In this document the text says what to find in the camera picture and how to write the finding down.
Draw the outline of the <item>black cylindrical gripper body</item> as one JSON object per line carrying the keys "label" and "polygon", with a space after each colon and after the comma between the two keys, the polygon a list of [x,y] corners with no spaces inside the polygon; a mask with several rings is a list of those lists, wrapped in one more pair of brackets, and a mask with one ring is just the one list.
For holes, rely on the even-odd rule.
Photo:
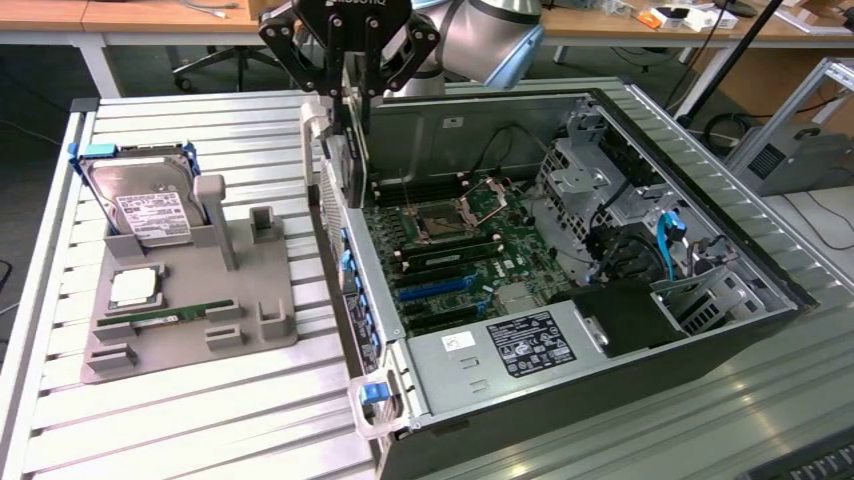
{"label": "black cylindrical gripper body", "polygon": [[406,25],[410,1],[295,1],[297,16],[327,51],[382,50]]}

